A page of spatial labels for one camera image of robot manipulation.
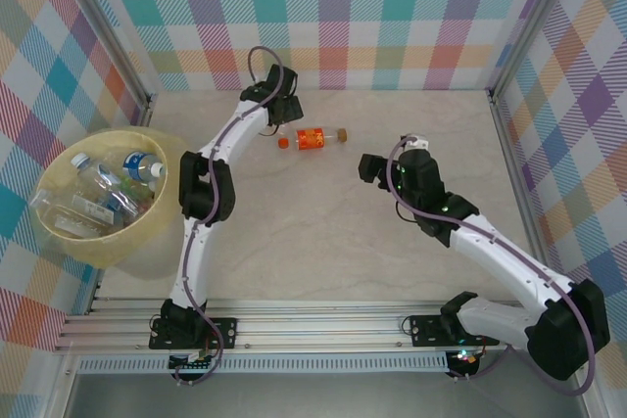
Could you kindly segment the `orange label bottle brown cap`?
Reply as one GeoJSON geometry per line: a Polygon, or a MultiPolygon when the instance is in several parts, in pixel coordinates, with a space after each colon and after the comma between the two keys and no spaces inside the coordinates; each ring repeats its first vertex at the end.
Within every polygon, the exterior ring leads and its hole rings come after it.
{"type": "Polygon", "coordinates": [[[309,127],[295,131],[298,151],[319,150],[333,144],[344,144],[348,141],[345,128],[309,127]]]}

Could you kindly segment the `small clear plastic bottle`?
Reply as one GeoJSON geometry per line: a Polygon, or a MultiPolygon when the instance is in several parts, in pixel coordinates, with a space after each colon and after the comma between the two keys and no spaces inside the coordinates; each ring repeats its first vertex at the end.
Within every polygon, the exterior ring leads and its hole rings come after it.
{"type": "Polygon", "coordinates": [[[62,214],[53,217],[53,227],[59,234],[76,239],[95,239],[112,235],[117,226],[95,223],[89,219],[74,219],[62,214]]]}

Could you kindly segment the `blue label water bottle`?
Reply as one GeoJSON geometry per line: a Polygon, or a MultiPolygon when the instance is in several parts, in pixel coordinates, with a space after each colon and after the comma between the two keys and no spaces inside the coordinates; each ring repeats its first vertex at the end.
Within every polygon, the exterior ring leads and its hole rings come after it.
{"type": "Polygon", "coordinates": [[[126,193],[119,190],[109,192],[107,207],[128,218],[136,218],[140,214],[140,207],[126,193]]]}

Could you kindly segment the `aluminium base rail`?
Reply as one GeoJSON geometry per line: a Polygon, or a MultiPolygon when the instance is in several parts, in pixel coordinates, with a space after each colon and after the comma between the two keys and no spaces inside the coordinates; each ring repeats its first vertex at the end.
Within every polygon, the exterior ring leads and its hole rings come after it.
{"type": "MultiPolygon", "coordinates": [[[[95,298],[89,311],[69,316],[55,352],[149,353],[149,322],[159,299],[95,298]]],[[[237,319],[228,354],[411,351],[411,314],[438,314],[439,302],[335,302],[214,300],[210,317],[237,319]]]]}

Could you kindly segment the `round pale yellow bin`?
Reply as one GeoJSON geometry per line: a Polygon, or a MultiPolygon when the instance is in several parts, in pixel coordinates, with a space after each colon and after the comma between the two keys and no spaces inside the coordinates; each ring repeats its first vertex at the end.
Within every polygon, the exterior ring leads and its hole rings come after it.
{"type": "Polygon", "coordinates": [[[105,129],[69,146],[44,170],[36,191],[60,193],[77,185],[77,169],[71,158],[84,153],[112,163],[118,171],[121,158],[114,152],[147,151],[157,155],[166,174],[156,185],[153,204],[137,220],[123,229],[100,238],[78,239],[62,232],[44,216],[43,208],[31,208],[30,220],[39,246],[59,255],[69,255],[95,268],[116,264],[140,279],[159,279],[177,270],[183,239],[183,216],[178,202],[180,158],[188,150],[181,138],[142,126],[105,129]]]}

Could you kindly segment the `aluminium frame post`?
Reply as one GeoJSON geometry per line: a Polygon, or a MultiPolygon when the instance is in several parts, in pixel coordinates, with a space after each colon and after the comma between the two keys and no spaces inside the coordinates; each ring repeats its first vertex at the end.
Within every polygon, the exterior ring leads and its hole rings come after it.
{"type": "Polygon", "coordinates": [[[515,74],[519,70],[524,56],[528,53],[535,37],[545,24],[556,0],[534,0],[528,9],[528,17],[525,19],[516,41],[509,49],[499,73],[493,80],[493,84],[487,89],[487,96],[493,107],[513,81],[515,74]]]}
{"type": "Polygon", "coordinates": [[[80,7],[85,11],[85,16],[94,27],[95,34],[102,40],[104,48],[112,57],[114,65],[119,69],[121,78],[125,81],[129,93],[138,103],[138,107],[145,102],[145,97],[151,92],[143,83],[137,67],[132,63],[128,51],[121,41],[121,36],[114,28],[108,15],[110,11],[116,18],[113,8],[106,10],[100,0],[78,0],[80,7]]]}

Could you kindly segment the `square bottle white label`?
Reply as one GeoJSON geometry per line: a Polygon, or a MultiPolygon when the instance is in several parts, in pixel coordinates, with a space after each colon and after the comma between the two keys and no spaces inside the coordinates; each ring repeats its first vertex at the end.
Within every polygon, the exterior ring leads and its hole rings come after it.
{"type": "Polygon", "coordinates": [[[115,213],[112,210],[93,203],[78,194],[72,196],[72,206],[85,215],[101,220],[104,223],[113,225],[115,222],[115,213]]]}

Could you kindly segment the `small blue label bottle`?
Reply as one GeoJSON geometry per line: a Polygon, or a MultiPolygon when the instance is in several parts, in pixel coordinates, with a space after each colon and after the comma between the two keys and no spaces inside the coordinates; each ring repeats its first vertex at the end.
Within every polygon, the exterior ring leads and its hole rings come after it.
{"type": "Polygon", "coordinates": [[[166,174],[166,167],[157,155],[135,151],[123,160],[122,171],[129,178],[148,184],[163,177],[166,174]]]}

